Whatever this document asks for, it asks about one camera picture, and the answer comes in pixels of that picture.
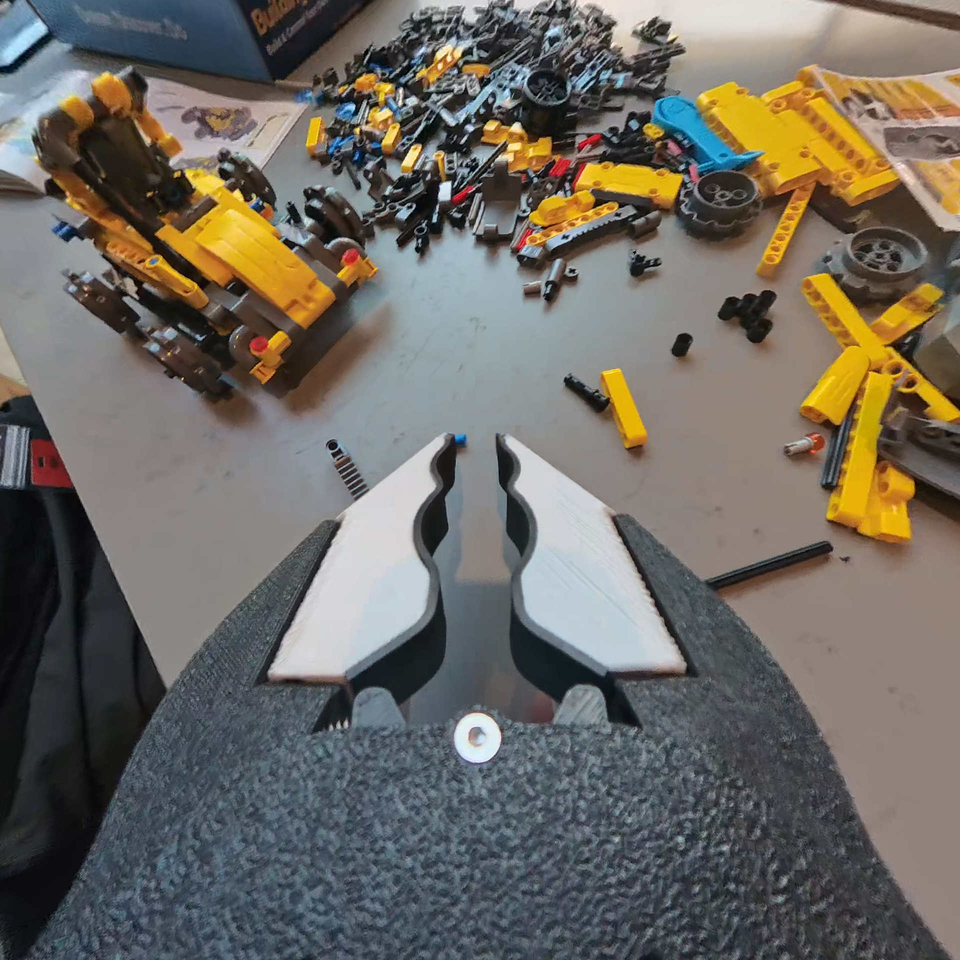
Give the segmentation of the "cluster of black bushes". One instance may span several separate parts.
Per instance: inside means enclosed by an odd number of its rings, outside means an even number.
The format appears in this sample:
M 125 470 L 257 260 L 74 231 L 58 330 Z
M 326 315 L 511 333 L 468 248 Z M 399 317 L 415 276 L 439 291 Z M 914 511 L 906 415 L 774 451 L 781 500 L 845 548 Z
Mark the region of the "cluster of black bushes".
M 761 344 L 773 330 L 771 312 L 775 302 L 777 293 L 773 290 L 764 290 L 759 294 L 748 293 L 742 298 L 729 296 L 717 311 L 717 317 L 722 322 L 738 320 L 748 341 Z

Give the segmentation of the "blue separator tool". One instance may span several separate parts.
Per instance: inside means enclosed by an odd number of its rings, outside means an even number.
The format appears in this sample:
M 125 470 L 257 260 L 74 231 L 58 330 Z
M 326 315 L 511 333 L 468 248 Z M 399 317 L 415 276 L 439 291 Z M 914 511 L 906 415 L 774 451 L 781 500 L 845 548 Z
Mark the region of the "blue separator tool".
M 765 156 L 765 151 L 739 152 L 708 126 L 697 104 L 681 96 L 657 101 L 654 124 L 673 138 L 682 139 L 692 150 L 701 174 L 741 172 Z

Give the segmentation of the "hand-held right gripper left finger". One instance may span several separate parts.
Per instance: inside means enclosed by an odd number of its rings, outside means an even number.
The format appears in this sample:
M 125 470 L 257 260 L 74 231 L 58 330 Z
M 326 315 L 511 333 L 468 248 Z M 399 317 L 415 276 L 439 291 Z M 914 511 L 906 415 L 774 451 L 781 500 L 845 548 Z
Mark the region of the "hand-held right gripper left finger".
M 458 445 L 441 435 L 354 502 L 298 597 L 268 666 L 274 686 L 404 704 L 443 664 L 447 628 L 436 552 L 449 533 Z

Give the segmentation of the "short grey gear rack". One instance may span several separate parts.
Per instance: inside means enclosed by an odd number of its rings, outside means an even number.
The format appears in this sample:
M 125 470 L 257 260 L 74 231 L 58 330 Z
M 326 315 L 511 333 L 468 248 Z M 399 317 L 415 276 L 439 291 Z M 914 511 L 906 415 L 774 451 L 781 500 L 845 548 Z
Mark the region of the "short grey gear rack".
M 332 459 L 334 470 L 340 476 L 353 501 L 356 502 L 365 498 L 369 493 L 369 485 L 351 454 L 337 439 L 330 439 L 326 450 Z

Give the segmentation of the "black axle rod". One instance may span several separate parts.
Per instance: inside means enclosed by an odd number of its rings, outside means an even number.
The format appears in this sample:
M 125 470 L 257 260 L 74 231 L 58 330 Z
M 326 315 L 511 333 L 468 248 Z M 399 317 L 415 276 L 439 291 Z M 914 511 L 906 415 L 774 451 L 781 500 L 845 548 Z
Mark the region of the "black axle rod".
M 829 557 L 834 552 L 834 544 L 828 541 L 820 541 L 804 548 L 798 548 L 786 554 L 772 557 L 766 560 L 755 562 L 746 567 L 734 570 L 732 572 L 718 574 L 714 578 L 707 579 L 703 583 L 714 589 L 722 591 L 731 587 L 745 584 L 770 574 L 780 573 L 786 570 L 791 570 L 799 565 L 820 560 Z

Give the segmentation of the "thin yellow holed beam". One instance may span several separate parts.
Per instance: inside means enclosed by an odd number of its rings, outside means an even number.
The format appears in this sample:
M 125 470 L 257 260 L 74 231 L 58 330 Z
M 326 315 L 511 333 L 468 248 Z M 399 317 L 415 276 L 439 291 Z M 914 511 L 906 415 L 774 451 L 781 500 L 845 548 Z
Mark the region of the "thin yellow holed beam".
M 789 247 L 796 237 L 797 229 L 809 208 L 814 190 L 815 184 L 805 184 L 791 194 L 787 207 L 781 214 L 777 229 L 756 269 L 758 277 L 771 279 L 782 266 Z

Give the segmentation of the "heap of yellow grey beams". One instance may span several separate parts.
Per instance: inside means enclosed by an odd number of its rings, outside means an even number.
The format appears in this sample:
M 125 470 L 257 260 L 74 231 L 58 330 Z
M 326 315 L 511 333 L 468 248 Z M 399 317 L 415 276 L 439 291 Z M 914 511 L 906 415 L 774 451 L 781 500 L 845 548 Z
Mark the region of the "heap of yellow grey beams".
M 801 405 L 817 424 L 846 429 L 839 445 L 838 478 L 826 518 L 889 544 L 907 544 L 914 532 L 909 503 L 917 493 L 914 475 L 882 451 L 885 416 L 900 398 L 921 404 L 924 420 L 935 427 L 958 427 L 958 403 L 950 400 L 895 348 L 916 333 L 940 308 L 942 291 L 922 284 L 867 322 L 829 274 L 807 277 L 802 293 L 843 348 Z

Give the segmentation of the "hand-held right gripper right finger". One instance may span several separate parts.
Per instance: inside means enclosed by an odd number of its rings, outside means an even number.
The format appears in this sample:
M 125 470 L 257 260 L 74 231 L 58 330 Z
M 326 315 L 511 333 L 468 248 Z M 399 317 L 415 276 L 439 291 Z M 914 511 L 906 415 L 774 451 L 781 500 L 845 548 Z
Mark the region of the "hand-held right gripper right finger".
M 611 702 L 619 682 L 687 676 L 687 659 L 627 546 L 615 511 L 511 435 L 498 435 L 511 655 L 555 703 L 578 686 Z

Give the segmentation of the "dark grey toothed wheel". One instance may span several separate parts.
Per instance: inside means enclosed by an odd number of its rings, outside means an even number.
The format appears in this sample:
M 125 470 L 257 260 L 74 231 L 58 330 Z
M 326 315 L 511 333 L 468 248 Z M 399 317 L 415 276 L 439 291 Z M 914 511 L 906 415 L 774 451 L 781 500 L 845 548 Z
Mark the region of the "dark grey toothed wheel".
M 693 237 L 726 239 L 743 234 L 761 216 L 764 199 L 743 172 L 714 172 L 689 182 L 676 203 L 676 216 Z

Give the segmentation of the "black gear rack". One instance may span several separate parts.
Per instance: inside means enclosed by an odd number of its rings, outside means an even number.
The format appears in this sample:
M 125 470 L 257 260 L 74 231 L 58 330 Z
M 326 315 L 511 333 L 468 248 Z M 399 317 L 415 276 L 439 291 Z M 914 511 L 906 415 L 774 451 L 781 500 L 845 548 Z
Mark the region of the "black gear rack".
M 604 204 L 569 222 L 532 232 L 522 243 L 516 259 L 523 269 L 540 270 L 549 261 L 627 232 L 636 224 L 657 230 L 662 219 L 662 213 L 650 206 Z

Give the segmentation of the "yellow toy vehicle model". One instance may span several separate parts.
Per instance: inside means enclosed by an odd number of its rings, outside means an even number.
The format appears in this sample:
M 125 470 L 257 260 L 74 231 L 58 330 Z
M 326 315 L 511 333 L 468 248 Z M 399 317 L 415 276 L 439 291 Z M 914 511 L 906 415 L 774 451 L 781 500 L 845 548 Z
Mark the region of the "yellow toy vehicle model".
M 244 156 L 177 167 L 183 147 L 132 68 L 41 115 L 33 144 L 47 194 L 82 215 L 57 235 L 110 266 L 102 278 L 67 271 L 67 294 L 206 400 L 229 398 L 236 371 L 275 381 L 377 276 L 365 223 L 338 190 L 308 188 L 307 220 L 293 207 L 276 223 L 277 195 Z

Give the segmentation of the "stack of yellow wide beams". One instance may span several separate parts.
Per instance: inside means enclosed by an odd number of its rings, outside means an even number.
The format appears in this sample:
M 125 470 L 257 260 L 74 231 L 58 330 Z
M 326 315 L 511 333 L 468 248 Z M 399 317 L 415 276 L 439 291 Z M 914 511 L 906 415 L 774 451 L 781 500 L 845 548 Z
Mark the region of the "stack of yellow wide beams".
M 748 174 L 765 199 L 822 184 L 857 207 L 901 183 L 885 156 L 835 107 L 815 67 L 761 96 L 731 82 L 703 92 L 695 104 L 729 147 L 761 152 Z

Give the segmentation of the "yellow rectangular panel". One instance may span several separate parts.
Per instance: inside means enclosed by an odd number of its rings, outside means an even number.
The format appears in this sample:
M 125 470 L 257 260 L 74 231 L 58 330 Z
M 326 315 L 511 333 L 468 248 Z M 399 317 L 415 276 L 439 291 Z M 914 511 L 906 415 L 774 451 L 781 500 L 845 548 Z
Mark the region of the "yellow rectangular panel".
M 574 188 L 578 191 L 589 190 L 597 198 L 602 194 L 615 196 L 615 202 L 620 204 L 650 200 L 654 207 L 669 211 L 684 183 L 685 176 L 678 172 L 605 162 L 585 165 L 574 181 Z

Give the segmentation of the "short yellow beam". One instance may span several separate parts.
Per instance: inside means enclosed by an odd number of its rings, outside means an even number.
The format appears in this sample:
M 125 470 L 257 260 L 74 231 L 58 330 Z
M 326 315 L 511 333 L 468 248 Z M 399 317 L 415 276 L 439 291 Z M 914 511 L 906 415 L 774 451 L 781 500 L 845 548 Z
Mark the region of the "short yellow beam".
M 649 442 L 647 429 L 622 370 L 604 371 L 601 382 L 623 447 L 627 450 L 644 447 Z

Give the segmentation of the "grey hub toothed wheel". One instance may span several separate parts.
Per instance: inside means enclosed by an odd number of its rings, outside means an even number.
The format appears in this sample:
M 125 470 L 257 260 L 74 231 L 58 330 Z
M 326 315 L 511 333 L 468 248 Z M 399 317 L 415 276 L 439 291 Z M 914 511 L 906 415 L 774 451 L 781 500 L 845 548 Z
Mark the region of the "grey hub toothed wheel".
M 871 227 L 837 240 L 819 261 L 827 274 L 860 307 L 892 304 L 925 280 L 927 246 L 914 234 Z

